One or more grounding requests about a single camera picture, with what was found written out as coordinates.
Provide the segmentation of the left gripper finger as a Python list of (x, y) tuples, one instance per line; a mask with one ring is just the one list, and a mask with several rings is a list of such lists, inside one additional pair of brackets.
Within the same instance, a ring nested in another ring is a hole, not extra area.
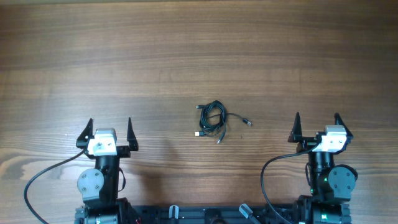
[(129, 144), (130, 151), (138, 151), (139, 150), (139, 145), (138, 145), (136, 136), (135, 136), (133, 128), (132, 128), (131, 117), (129, 117), (128, 122), (127, 122), (127, 142)]
[(86, 147), (89, 140), (93, 137), (93, 119), (90, 118), (86, 127), (76, 140), (76, 147)]

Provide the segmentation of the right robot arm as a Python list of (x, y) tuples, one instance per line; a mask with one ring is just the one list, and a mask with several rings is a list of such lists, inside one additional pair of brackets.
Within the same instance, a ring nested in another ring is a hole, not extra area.
[(358, 179), (357, 171), (348, 165), (336, 165), (334, 156), (346, 150), (353, 134), (338, 113), (335, 123), (326, 125), (314, 137), (302, 134), (300, 115), (288, 142), (297, 144), (297, 152), (308, 155), (307, 182), (311, 195), (301, 195), (293, 205), (293, 223), (345, 224), (352, 218), (348, 202)]

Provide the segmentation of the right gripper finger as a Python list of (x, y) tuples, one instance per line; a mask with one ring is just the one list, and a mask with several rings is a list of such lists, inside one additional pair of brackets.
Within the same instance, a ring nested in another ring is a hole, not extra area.
[(302, 142), (302, 126), (299, 112), (296, 112), (294, 125), (290, 132), (288, 142)]
[(354, 138), (352, 132), (347, 128), (347, 126), (345, 125), (345, 123), (343, 122), (341, 116), (339, 113), (335, 113), (334, 114), (334, 119), (335, 119), (335, 124), (336, 125), (341, 125), (344, 127), (345, 131), (346, 131), (346, 142), (345, 142), (345, 146), (349, 145), (351, 143), (351, 140)]

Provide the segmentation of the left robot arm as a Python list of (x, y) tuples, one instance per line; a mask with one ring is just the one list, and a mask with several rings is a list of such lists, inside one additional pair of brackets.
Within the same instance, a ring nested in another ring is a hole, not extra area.
[(123, 174), (120, 159), (130, 158), (132, 151), (138, 151), (139, 145), (132, 128), (127, 123), (126, 146), (118, 146), (116, 131), (113, 128), (93, 129), (93, 119), (76, 140), (89, 159), (95, 160), (95, 167), (83, 171), (77, 188), (81, 193), (84, 206), (75, 210), (75, 223), (81, 224), (122, 224), (141, 223), (141, 217), (126, 198), (119, 198), (119, 176)]

